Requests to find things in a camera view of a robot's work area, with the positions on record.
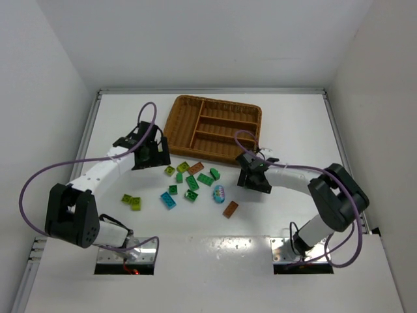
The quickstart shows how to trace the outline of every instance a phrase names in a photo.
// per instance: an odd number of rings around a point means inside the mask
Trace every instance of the black bracket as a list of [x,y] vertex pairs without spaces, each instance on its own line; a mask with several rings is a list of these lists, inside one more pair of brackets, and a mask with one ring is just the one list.
[[[133,148],[143,137],[150,123],[140,122],[126,137],[120,137],[113,144],[114,147]],[[156,133],[161,132],[160,144],[162,150],[159,151],[159,143],[156,142]],[[153,125],[145,141],[134,151],[135,166],[132,170],[142,170],[143,168],[153,168],[155,166],[170,165],[168,140],[163,136],[162,131]]]
[[56,184],[50,191],[45,232],[66,242],[88,248],[100,230],[97,206],[90,190],[81,192]]
[[[270,194],[272,186],[269,184],[265,177],[265,171],[268,169],[268,165],[257,158],[253,158],[249,153],[241,153],[236,157],[236,161],[242,168],[240,170],[238,186],[248,189],[256,190]],[[268,158],[268,161],[278,162],[278,158]]]
[[[341,181],[352,196],[359,213],[362,213],[368,207],[369,199],[346,169],[340,164],[333,163],[325,170]],[[346,195],[343,192],[334,193],[333,190],[337,188],[337,184],[327,175],[312,179],[308,185],[311,197],[324,223],[334,231],[345,231],[355,217]]]

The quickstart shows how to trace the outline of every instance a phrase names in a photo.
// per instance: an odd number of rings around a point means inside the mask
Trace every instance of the wicker tray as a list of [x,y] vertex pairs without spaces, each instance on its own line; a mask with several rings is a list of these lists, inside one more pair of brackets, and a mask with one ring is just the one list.
[[[242,150],[233,138],[235,132],[244,129],[259,138],[261,119],[260,107],[251,104],[179,96],[169,113],[164,134],[169,152],[174,155],[236,164],[235,158]],[[256,148],[250,135],[240,134],[239,139],[247,149]]]

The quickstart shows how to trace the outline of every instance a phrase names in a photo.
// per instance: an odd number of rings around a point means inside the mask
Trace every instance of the lime green lego brick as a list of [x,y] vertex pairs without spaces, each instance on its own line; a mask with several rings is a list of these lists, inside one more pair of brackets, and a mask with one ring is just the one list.
[[200,188],[193,175],[188,176],[187,178],[185,178],[185,180],[187,181],[187,184],[190,187],[191,191],[196,191],[198,188]]
[[184,194],[184,197],[190,200],[191,202],[194,202],[195,199],[197,199],[198,194],[196,194],[194,191],[188,189],[186,193]]
[[211,176],[213,176],[215,181],[218,181],[220,179],[220,173],[215,168],[210,169],[210,174],[211,174]]
[[178,194],[178,190],[177,190],[177,186],[176,185],[169,186],[169,194],[171,196],[174,195],[174,194]]
[[187,162],[183,162],[177,166],[177,171],[179,171],[180,173],[184,173],[186,170],[188,170],[189,167],[190,166]]
[[211,178],[211,177],[209,177],[207,175],[204,175],[204,174],[198,175],[197,180],[198,181],[201,181],[203,184],[206,184],[209,187],[211,187],[211,185],[214,182],[214,179],[213,178]]
[[141,198],[132,198],[131,202],[132,211],[140,211],[141,210]]
[[177,174],[177,183],[182,184],[182,173]]
[[130,204],[132,201],[132,196],[129,196],[128,194],[124,194],[122,198],[122,202],[125,204]]
[[172,176],[174,173],[175,173],[175,168],[173,168],[172,166],[168,166],[166,169],[165,169],[165,172],[169,175],[169,176]]

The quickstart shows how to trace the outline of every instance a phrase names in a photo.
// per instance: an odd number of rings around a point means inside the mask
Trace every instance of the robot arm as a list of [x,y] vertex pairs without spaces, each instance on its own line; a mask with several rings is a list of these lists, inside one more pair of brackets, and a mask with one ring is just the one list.
[[50,191],[45,232],[54,238],[87,248],[91,245],[121,247],[130,234],[122,224],[105,221],[98,216],[96,199],[124,173],[154,166],[169,165],[167,138],[161,131],[160,143],[154,125],[146,140],[130,154],[118,155],[135,147],[149,127],[140,122],[126,137],[119,138],[108,151],[108,160],[95,164],[82,176],[67,185],[56,184]]
[[[258,152],[262,157],[278,162],[272,158],[272,151],[262,149]],[[328,176],[309,170],[293,168],[269,168],[262,160],[253,158],[247,153],[237,157],[242,170],[238,186],[270,193],[273,186],[290,188],[305,193],[313,198],[319,212],[309,222],[304,224],[293,236],[294,247],[301,255],[311,250],[323,238],[335,231],[345,231],[354,221],[353,208],[344,193],[338,190],[337,184]],[[345,168],[332,164],[325,169],[339,179],[348,190],[359,210],[363,212],[369,205],[369,200],[362,189],[356,184]]]

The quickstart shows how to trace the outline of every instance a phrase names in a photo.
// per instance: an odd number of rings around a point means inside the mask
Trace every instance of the white wall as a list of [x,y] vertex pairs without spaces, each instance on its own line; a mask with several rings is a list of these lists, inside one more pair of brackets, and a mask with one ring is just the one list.
[[[76,155],[93,94],[72,66],[35,0],[0,8],[0,312],[10,312],[35,233],[18,210],[25,180]],[[71,168],[29,187],[30,219],[43,228],[49,189]]]
[[374,1],[330,88],[403,306],[417,312],[417,1]]
[[323,87],[372,0],[38,0],[99,87]]

